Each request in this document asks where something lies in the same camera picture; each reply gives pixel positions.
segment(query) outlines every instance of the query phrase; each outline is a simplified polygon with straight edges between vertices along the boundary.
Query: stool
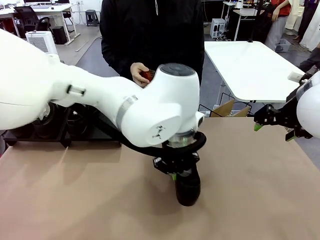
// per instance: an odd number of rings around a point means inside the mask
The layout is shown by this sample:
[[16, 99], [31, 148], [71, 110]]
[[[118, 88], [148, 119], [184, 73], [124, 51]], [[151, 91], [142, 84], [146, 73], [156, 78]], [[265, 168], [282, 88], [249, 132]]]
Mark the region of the stool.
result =
[[96, 10], [89, 9], [85, 11], [85, 19], [86, 19], [86, 26], [94, 26], [97, 27], [99, 24], [98, 16]]

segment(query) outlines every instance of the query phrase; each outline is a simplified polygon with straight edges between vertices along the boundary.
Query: plastic bin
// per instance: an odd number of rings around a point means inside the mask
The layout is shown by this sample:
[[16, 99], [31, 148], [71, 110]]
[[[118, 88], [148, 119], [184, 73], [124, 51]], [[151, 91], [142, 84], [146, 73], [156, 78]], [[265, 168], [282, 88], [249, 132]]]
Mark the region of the plastic bin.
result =
[[291, 43], [288, 40], [281, 38], [280, 43], [275, 48], [275, 52], [276, 53], [286, 53], [289, 51], [290, 45], [291, 45]]

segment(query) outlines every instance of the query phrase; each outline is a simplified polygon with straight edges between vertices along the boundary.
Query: black jacket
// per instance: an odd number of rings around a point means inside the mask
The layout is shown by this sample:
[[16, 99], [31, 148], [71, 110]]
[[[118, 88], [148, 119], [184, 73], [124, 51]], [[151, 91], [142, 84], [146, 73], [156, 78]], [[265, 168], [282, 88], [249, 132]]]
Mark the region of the black jacket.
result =
[[201, 0], [103, 0], [100, 31], [103, 57], [122, 77], [132, 79], [132, 63], [181, 63], [202, 79]]

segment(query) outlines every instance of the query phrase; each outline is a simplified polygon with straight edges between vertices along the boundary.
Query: black sleeve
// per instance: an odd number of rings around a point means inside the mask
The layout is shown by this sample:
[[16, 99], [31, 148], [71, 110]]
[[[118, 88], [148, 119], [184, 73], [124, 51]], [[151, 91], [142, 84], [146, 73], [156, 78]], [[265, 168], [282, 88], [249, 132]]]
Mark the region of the black sleeve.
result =
[[103, 58], [120, 76], [131, 79], [130, 66], [134, 61], [122, 52], [120, 30], [115, 0], [103, 0], [100, 16]]
[[192, 67], [202, 80], [202, 70], [205, 60], [205, 36], [204, 36], [204, 17], [202, 11], [201, 0], [195, 0], [195, 8], [193, 15], [192, 48], [190, 51], [190, 67]]

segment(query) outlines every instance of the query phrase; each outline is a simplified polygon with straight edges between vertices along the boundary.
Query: white desk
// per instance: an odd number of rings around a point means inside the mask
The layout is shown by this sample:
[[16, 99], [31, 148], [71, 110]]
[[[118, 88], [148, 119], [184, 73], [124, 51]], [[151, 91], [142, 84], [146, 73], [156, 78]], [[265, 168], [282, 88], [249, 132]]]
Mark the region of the white desk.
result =
[[[69, 45], [70, 43], [73, 42], [73, 40], [76, 37], [78, 37], [80, 35], [80, 33], [77, 33], [76, 25], [75, 25], [75, 21], [74, 21], [72, 9], [71, 9], [71, 7], [74, 5], [75, 4], [71, 4], [71, 3], [70, 4], [62, 4], [62, 5], [53, 5], [52, 6], [53, 9], [51, 9], [51, 6], [50, 6], [49, 8], [45, 8], [45, 9], [33, 9], [33, 10], [35, 11], [35, 13], [38, 16], [53, 16], [53, 17], [58, 16], [58, 17], [60, 17], [62, 19], [61, 23], [63, 24], [63, 28], [64, 28], [64, 31], [66, 33], [66, 37], [68, 40], [68, 42], [65, 45]], [[67, 24], [64, 21], [64, 13], [63, 12], [70, 12], [71, 13], [72, 23], [73, 23], [73, 27], [74, 27], [74, 34], [75, 34], [74, 37], [71, 37], [68, 32]], [[16, 31], [17, 35], [20, 37], [16, 22], [14, 21], [14, 11], [12, 9], [6, 8], [3, 10], [0, 10], [0, 19], [6, 19], [6, 18], [12, 19], [15, 31]]]
[[252, 18], [248, 18], [248, 17], [255, 17], [257, 15], [257, 12], [258, 10], [255, 9], [254, 13], [246, 13], [246, 14], [243, 14], [243, 13], [240, 13], [240, 10], [233, 10], [236, 14], [239, 14], [239, 20], [238, 20], [238, 24], [236, 26], [236, 31], [235, 31], [235, 35], [234, 35], [234, 41], [237, 40], [237, 37], [238, 37], [238, 31], [239, 31], [239, 26], [240, 26], [240, 21], [241, 20], [250, 20], [252, 21], [253, 19]]
[[241, 102], [285, 103], [299, 86], [288, 76], [304, 74], [261, 42], [206, 41], [204, 49], [222, 78], [217, 105], [226, 86]]

